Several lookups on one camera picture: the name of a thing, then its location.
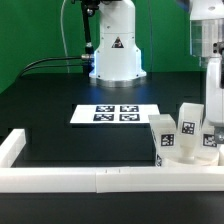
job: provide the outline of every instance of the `white border frame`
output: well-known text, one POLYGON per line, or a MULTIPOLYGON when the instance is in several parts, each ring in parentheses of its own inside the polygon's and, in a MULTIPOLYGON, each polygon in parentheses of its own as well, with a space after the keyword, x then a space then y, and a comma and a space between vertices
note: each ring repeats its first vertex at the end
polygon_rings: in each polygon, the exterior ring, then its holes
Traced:
POLYGON ((224 191, 224 167, 10 168, 26 144, 14 129, 0 146, 0 193, 224 191))

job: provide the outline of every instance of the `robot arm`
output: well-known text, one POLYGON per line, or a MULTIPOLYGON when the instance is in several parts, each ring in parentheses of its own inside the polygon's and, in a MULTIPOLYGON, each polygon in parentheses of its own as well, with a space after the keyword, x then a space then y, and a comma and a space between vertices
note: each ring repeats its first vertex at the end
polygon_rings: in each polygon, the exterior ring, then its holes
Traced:
POLYGON ((206 118, 224 144, 224 1, 177 0, 190 12, 191 54, 207 68, 206 118))
POLYGON ((81 0, 86 53, 94 53, 90 82, 106 87, 128 87, 144 82, 141 51, 135 44, 135 5, 131 0, 81 0), (100 13, 100 45, 94 52, 88 17, 100 13))

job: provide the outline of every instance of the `black tabletop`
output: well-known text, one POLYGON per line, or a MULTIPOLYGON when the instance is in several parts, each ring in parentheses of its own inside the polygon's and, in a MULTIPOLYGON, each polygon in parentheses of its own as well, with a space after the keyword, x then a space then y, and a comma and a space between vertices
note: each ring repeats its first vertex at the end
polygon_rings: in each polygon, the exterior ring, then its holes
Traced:
MULTIPOLYGON (((157 104, 177 120, 204 103, 204 74, 155 73, 132 88, 91 86, 82 75, 31 74, 0 95, 0 136, 25 128, 18 167, 153 166, 143 125, 71 125, 78 104, 157 104)), ((223 223, 223 192, 0 194, 0 223, 223 223)))

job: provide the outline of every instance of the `black sticker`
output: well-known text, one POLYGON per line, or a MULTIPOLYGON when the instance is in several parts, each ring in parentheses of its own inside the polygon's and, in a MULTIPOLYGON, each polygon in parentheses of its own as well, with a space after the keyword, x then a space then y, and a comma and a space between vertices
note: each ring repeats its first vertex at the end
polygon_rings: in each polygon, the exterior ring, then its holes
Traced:
POLYGON ((174 146, 174 134, 161 135, 161 146, 174 146))
POLYGON ((217 144, 215 142, 215 136, 204 134, 203 135, 203 146, 217 148, 217 144))
POLYGON ((121 106, 120 107, 120 112, 139 112, 139 107, 138 106, 121 106))
POLYGON ((93 121, 113 121, 113 114, 95 114, 93 121))
POLYGON ((115 40, 112 48, 124 48, 122 42, 121 42, 121 39, 120 37, 117 37, 117 39, 115 40))
POLYGON ((139 114, 120 114, 120 121, 140 121, 139 114))
POLYGON ((156 156, 156 166, 162 166, 162 158, 157 154, 156 156))
POLYGON ((114 112, 115 106, 97 106, 96 112, 114 112))
POLYGON ((193 135, 194 134, 194 129, 195 129, 195 123, 183 122, 183 126, 182 126, 182 133, 183 134, 193 135))

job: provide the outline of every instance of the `green backdrop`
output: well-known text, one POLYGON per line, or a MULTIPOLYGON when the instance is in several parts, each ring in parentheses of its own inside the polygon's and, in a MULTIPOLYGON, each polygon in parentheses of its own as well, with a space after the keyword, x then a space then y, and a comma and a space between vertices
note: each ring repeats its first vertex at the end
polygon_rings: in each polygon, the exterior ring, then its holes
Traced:
MULTIPOLYGON (((64 56, 60 32, 62 2, 0 1, 0 92, 12 84, 19 71, 30 62, 49 56, 64 56)), ((189 55, 189 15, 175 4, 175 0, 150 2, 152 24, 148 0, 134 1, 136 42, 143 52, 143 69, 154 72, 199 70, 198 59, 189 55)), ((98 19, 98 16, 91 18, 95 45, 98 44, 98 19)), ((68 0, 64 23, 69 55, 82 54, 84 33, 80 2, 72 5, 68 0)), ((66 72, 66 68, 54 72, 66 72)))

